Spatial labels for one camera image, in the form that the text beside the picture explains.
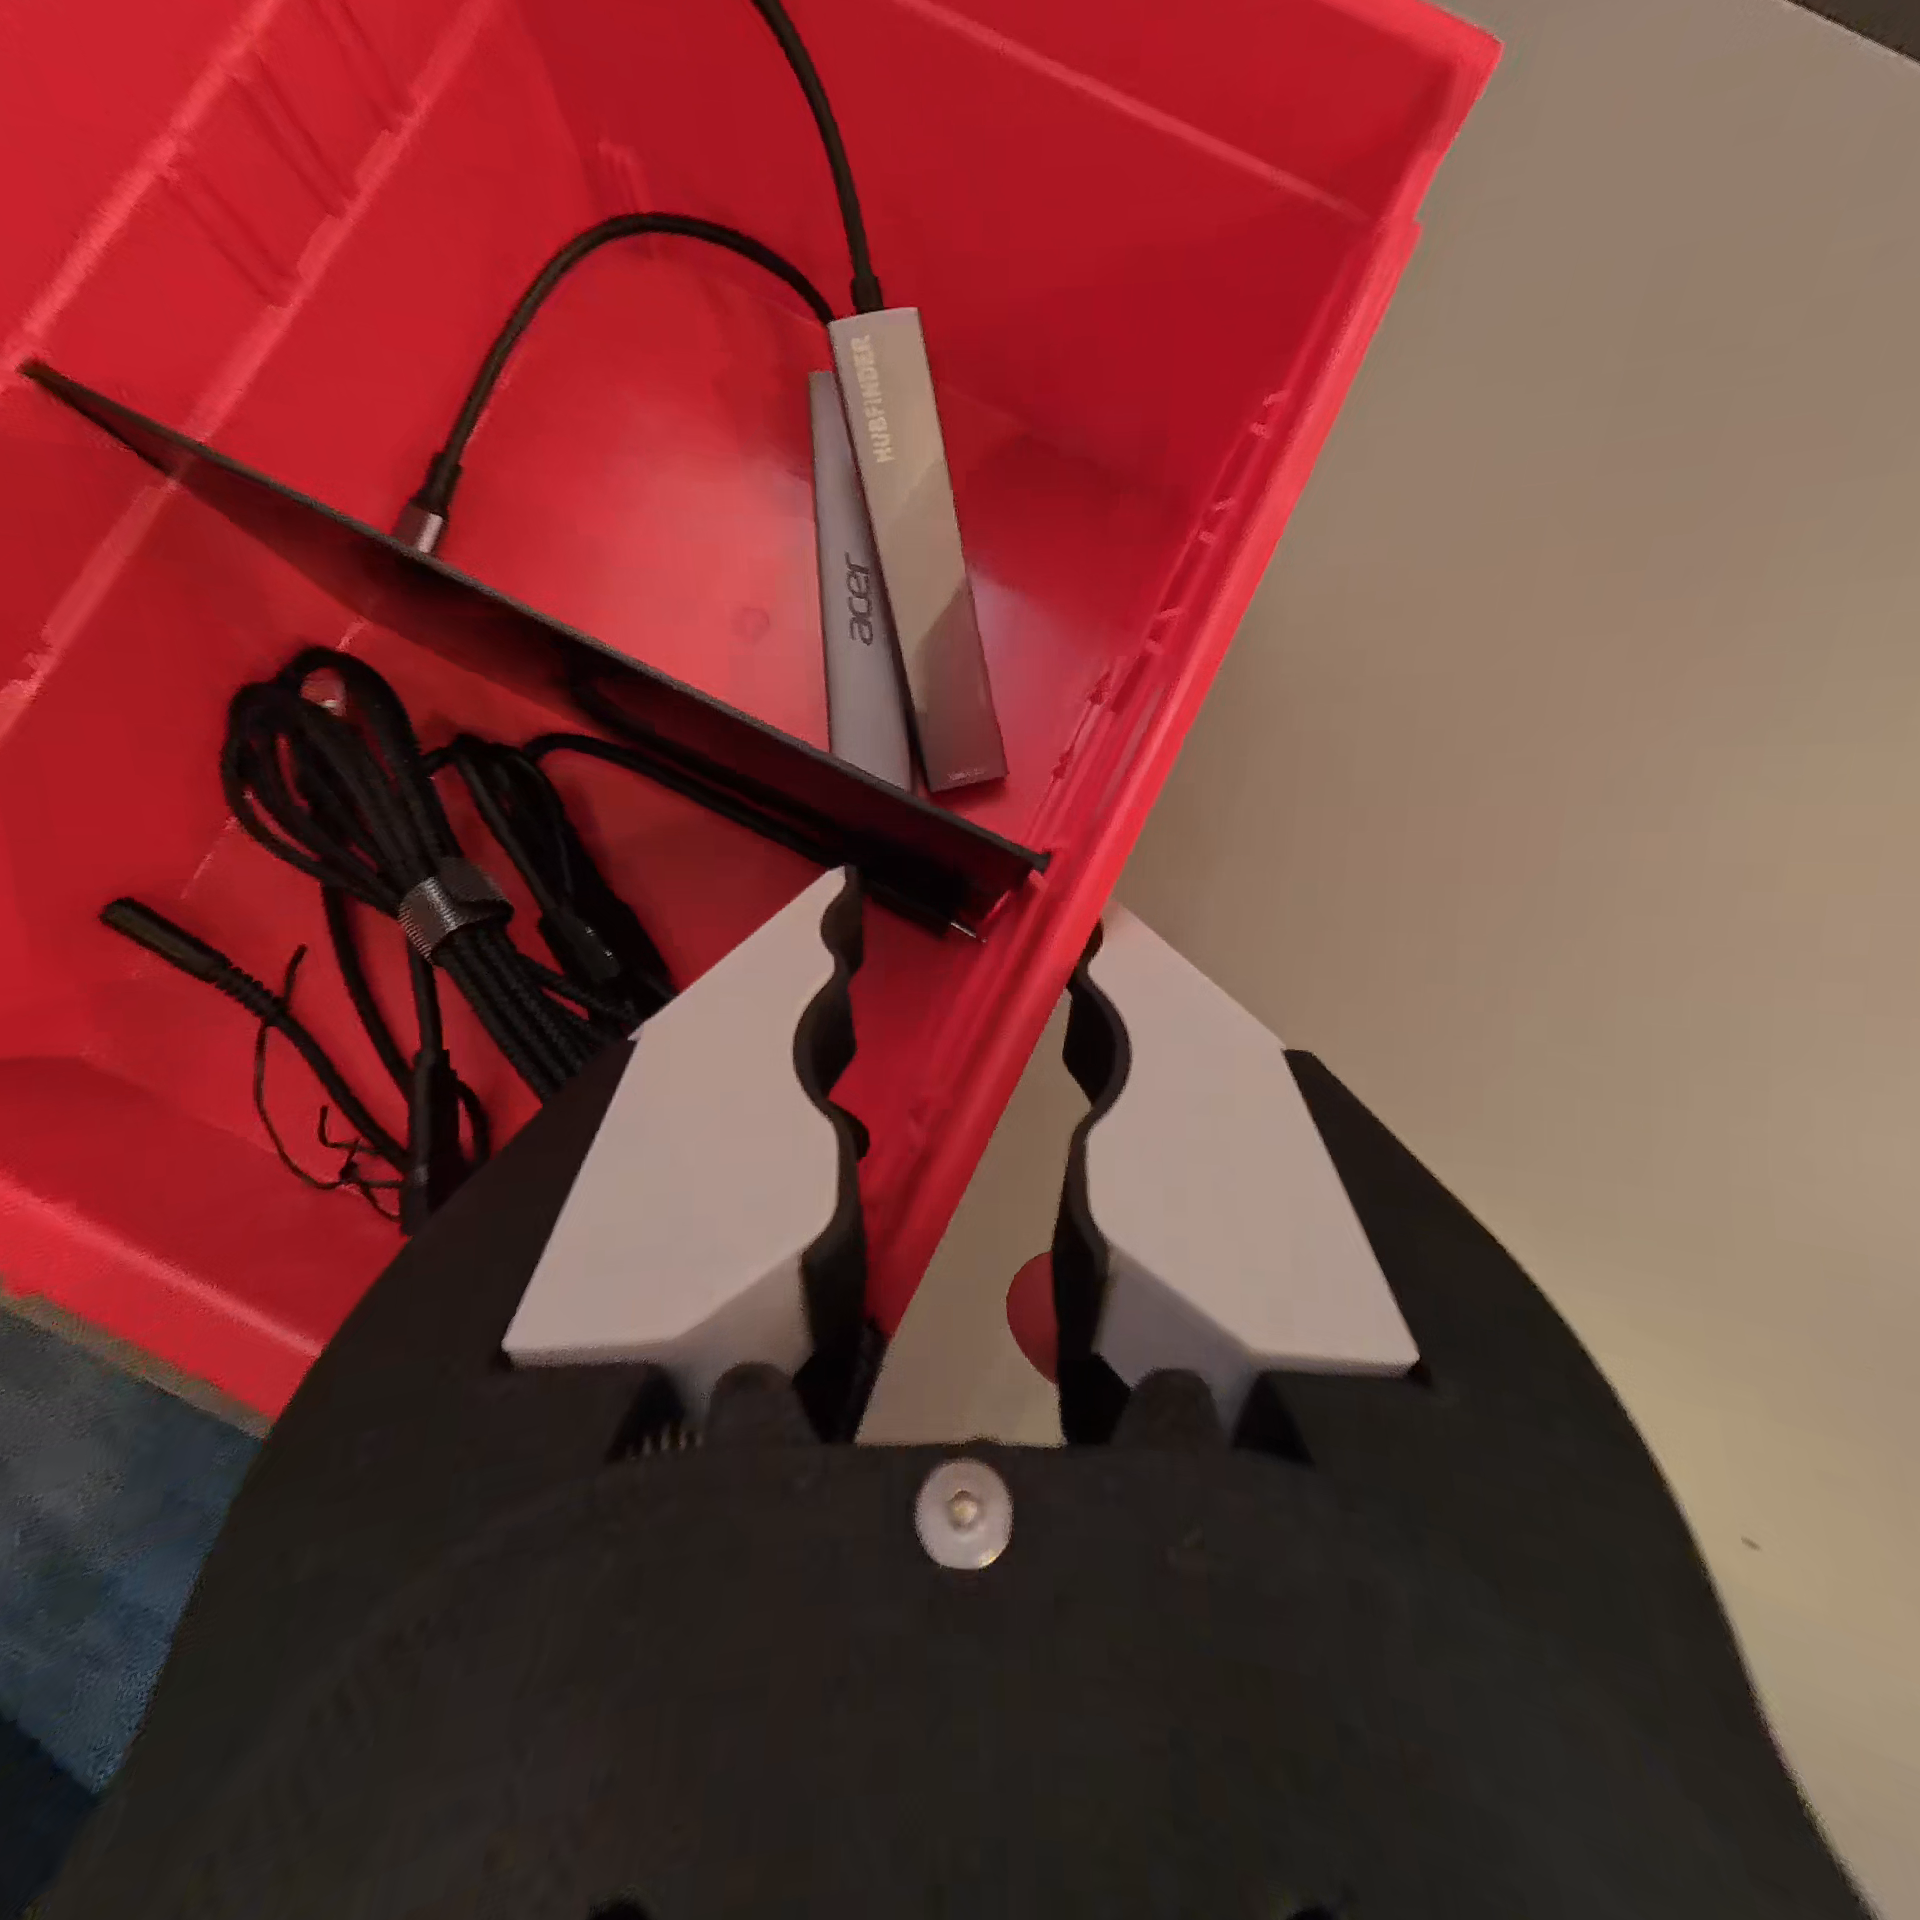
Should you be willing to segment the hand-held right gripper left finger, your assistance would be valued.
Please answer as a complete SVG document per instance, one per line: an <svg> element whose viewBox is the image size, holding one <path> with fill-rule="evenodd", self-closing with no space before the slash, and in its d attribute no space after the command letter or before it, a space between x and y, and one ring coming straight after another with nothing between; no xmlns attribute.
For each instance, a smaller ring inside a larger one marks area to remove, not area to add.
<svg viewBox="0 0 1920 1920"><path fill-rule="evenodd" d="M830 871L640 1029L503 1334L512 1363L654 1365L685 1412L739 1365L846 1394L868 1243L832 1092L860 962L860 878Z"/></svg>

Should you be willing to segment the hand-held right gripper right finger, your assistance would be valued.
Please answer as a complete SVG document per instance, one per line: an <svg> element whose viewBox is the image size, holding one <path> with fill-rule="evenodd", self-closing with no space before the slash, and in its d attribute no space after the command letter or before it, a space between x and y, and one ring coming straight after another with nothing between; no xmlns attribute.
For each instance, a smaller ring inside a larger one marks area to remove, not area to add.
<svg viewBox="0 0 1920 1920"><path fill-rule="evenodd" d="M1227 1429L1267 1375L1407 1375L1416 1341L1281 1039L1120 906L1067 995L1087 1112L1053 1228L1063 1429L1116 1429L1164 1372Z"/></svg>

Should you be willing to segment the grey usb hub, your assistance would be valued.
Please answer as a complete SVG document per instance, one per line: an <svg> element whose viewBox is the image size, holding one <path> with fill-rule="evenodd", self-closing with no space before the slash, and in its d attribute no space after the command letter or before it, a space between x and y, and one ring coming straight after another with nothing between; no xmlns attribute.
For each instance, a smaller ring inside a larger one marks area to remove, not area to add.
<svg viewBox="0 0 1920 1920"><path fill-rule="evenodd" d="M849 314L828 319L830 373L895 623L916 788L967 792L1005 779L1008 758L920 314L881 295L846 140L793 18L776 3L755 12L800 85L847 245Z"/></svg>
<svg viewBox="0 0 1920 1920"><path fill-rule="evenodd" d="M622 213L573 232L533 276L501 322L443 446L428 459L422 483L408 496L393 533L419 552L435 552L443 540L463 452L483 423L499 379L520 335L536 319L575 268L593 252L628 239L681 239L726 252L779 278L816 319L832 310L812 280L750 236L678 213ZM846 405L833 373L806 378L812 504L819 547L823 677L832 757L899 787L916 788L913 750L901 686L895 623L879 583L878 547L860 493Z"/></svg>

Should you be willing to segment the red plastic bin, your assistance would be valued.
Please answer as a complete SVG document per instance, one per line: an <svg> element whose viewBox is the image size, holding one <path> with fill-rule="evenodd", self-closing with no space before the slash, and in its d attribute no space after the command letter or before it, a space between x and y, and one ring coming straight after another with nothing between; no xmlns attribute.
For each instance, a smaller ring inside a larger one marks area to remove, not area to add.
<svg viewBox="0 0 1920 1920"><path fill-rule="evenodd" d="M1304 488L1497 42L1424 4L789 4L884 295L916 307L1008 758L945 807L1044 874L976 942L892 915L839 1098L895 1327ZM4 4L4 1291L278 1412L398 1252L285 1171L251 1022L100 923L151 902L383 1123L318 886L232 823L235 691L350 650L430 741L585 732L347 612L36 389L387 533L575 230L742 230L836 309L828 160L751 4ZM435 560L828 741L806 373L688 242L567 276Z"/></svg>

